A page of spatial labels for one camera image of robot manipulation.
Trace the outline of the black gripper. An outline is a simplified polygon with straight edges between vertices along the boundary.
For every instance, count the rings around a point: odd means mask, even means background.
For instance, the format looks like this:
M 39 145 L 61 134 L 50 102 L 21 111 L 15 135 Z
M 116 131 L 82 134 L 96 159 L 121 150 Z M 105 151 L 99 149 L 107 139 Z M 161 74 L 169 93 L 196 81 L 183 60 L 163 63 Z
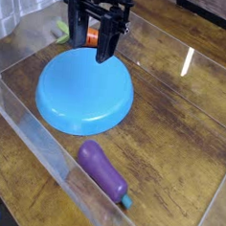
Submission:
M 86 43 L 89 16 L 96 16 L 100 24 L 99 40 L 97 45 L 98 63 L 103 63 L 114 56 L 115 48 L 120 34 L 129 32 L 129 11 L 134 6 L 133 0 L 64 0 L 68 5 L 68 24 L 71 45 L 74 49 L 82 47 Z M 112 11 L 116 11 L 120 20 L 111 13 L 104 14 L 101 4 L 110 4 Z

